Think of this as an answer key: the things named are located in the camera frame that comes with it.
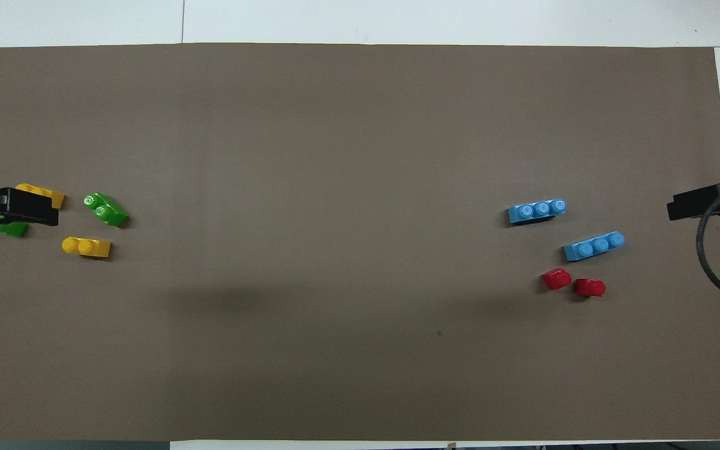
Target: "brown mat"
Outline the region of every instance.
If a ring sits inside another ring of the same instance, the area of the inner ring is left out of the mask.
[[[665,212],[720,182],[712,49],[0,49],[25,182],[68,197],[0,234],[0,438],[720,439],[720,292]]]

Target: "white table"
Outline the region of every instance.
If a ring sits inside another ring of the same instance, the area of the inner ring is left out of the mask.
[[[720,87],[720,0],[0,0],[0,46],[201,42],[714,46]],[[171,447],[362,449],[448,444],[184,441],[172,442]],[[508,444],[528,442],[457,442],[458,447]]]

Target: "blue building block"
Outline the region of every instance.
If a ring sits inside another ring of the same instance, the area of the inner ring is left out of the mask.
[[[622,245],[624,245],[624,235],[618,231],[613,231],[612,233],[602,234],[602,236],[585,239],[582,242],[565,245],[563,251],[566,252],[566,259],[569,261],[579,261],[595,254],[619,248]]]
[[[566,202],[563,199],[546,200],[545,202],[524,203],[507,210],[511,225],[543,222],[554,216],[566,213]]]

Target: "yellow building block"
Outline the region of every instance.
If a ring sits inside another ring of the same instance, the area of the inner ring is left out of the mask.
[[[27,191],[32,192],[33,194],[38,194],[38,196],[44,196],[49,197],[52,199],[52,208],[54,209],[60,209],[60,207],[63,205],[63,199],[65,199],[66,195],[63,194],[63,192],[57,192],[57,191],[50,191],[43,187],[33,186],[31,184],[27,184],[25,182],[21,183],[20,185],[15,187],[18,191]]]
[[[67,237],[62,240],[62,248],[65,253],[82,254],[82,256],[97,256],[106,258],[109,256],[109,241],[99,239],[85,239]]]

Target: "red stud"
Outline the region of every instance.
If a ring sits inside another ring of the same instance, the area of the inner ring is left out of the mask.
[[[543,282],[546,283],[546,287],[552,291],[571,284],[571,274],[562,267],[552,269],[542,274],[541,278],[543,278]]]
[[[605,293],[605,282],[600,279],[581,278],[576,282],[577,293],[586,297],[601,297]]]

